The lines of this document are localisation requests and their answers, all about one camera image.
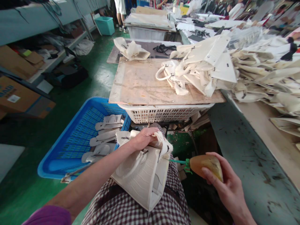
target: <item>handbag handle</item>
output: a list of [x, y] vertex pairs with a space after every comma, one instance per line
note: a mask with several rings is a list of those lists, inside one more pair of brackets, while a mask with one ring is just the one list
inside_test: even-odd
[[157, 72], [156, 72], [156, 74], [155, 74], [155, 78], [157, 79], [157, 80], [159, 80], [159, 81], [161, 81], [161, 80], [167, 80], [167, 79], [169, 79], [170, 77], [171, 77], [171, 75], [169, 74], [168, 76], [166, 76], [166, 77], [163, 77], [163, 78], [159, 78], [158, 77], [158, 75], [165, 69], [165, 65], [163, 65]]

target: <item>blue plastic basket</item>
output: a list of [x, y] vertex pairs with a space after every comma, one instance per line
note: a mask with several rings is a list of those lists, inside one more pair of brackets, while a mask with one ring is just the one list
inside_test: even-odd
[[90, 139], [98, 135], [95, 124], [113, 114], [125, 117], [122, 131], [128, 131], [131, 119], [124, 109], [117, 104], [109, 104], [108, 98], [92, 97], [86, 100], [40, 162], [37, 169], [39, 176], [62, 179], [66, 173], [84, 167], [87, 163], [81, 163], [81, 157], [90, 151]]
[[111, 17], [98, 17], [95, 19], [96, 25], [102, 35], [113, 35], [115, 27]]

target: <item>workbench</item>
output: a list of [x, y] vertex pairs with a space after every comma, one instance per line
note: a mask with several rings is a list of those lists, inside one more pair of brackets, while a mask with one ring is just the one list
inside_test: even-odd
[[[192, 18], [183, 18], [183, 19], [179, 20], [179, 19], [175, 18], [174, 13], [170, 13], [169, 15], [170, 15], [169, 16], [169, 20], [173, 21], [175, 23], [175, 25], [177, 25], [179, 22], [194, 24], [193, 21], [192, 21]], [[213, 37], [216, 34], [216, 32], [214, 32], [212, 29], [205, 28], [205, 27], [197, 27], [197, 26], [195, 26], [195, 29], [199, 30], [199, 31], [205, 31], [205, 32], [209, 33], [210, 37]], [[187, 31], [187, 30], [178, 30], [178, 32], [179, 32], [179, 34], [181, 36], [181, 40], [182, 40], [182, 43], [184, 45], [198, 43], [198, 41], [195, 41], [193, 39], [188, 38], [192, 34], [195, 34], [194, 32]]]
[[212, 97], [204, 96], [193, 85], [187, 84], [189, 93], [177, 95], [167, 80], [159, 81], [156, 72], [162, 62], [170, 59], [146, 59], [127, 61], [120, 58], [116, 76], [109, 96], [109, 103], [134, 105], [197, 105], [222, 103], [225, 101], [220, 90]]
[[242, 180], [245, 199], [258, 224], [300, 223], [300, 151], [294, 137], [269, 120], [280, 113], [263, 102], [227, 102], [208, 115], [223, 156]]
[[[134, 39], [134, 38], [126, 38], [126, 43], [130, 43], [135, 41], [136, 44], [141, 45], [143, 49], [150, 52], [150, 58], [169, 58], [168, 55], [164, 53], [157, 52], [155, 49], [156, 46], [164, 44], [165, 46], [178, 46], [181, 45], [180, 42], [168, 42], [168, 41], [157, 41], [157, 40], [144, 40], [144, 39]], [[110, 52], [106, 63], [119, 63], [120, 57], [122, 54], [120, 53], [119, 49], [114, 45], [112, 51]]]

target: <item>green floor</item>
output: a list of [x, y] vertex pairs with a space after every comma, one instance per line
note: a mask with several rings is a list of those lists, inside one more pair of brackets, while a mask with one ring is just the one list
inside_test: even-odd
[[[119, 31], [113, 37], [129, 38]], [[26, 149], [0, 184], [1, 224], [22, 224], [35, 210], [42, 207], [66, 185], [59, 180], [40, 178], [37, 167], [73, 116], [90, 97], [109, 97], [117, 64], [106, 60], [113, 48], [113, 37], [99, 36], [95, 46], [81, 57], [82, 65], [88, 70], [89, 78], [71, 90], [54, 88], [51, 96], [56, 107], [43, 120], [4, 119], [0, 124], [0, 143], [25, 146]], [[193, 146], [187, 135], [173, 135], [172, 143], [176, 154], [182, 155]], [[87, 210], [77, 217], [74, 224], [80, 224]]]

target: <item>checkered pants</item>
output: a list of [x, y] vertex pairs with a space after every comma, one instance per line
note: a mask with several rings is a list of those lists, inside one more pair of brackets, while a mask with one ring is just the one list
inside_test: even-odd
[[169, 163], [164, 193], [151, 212], [109, 178], [95, 195], [82, 221], [82, 225], [98, 224], [191, 224], [176, 164]]

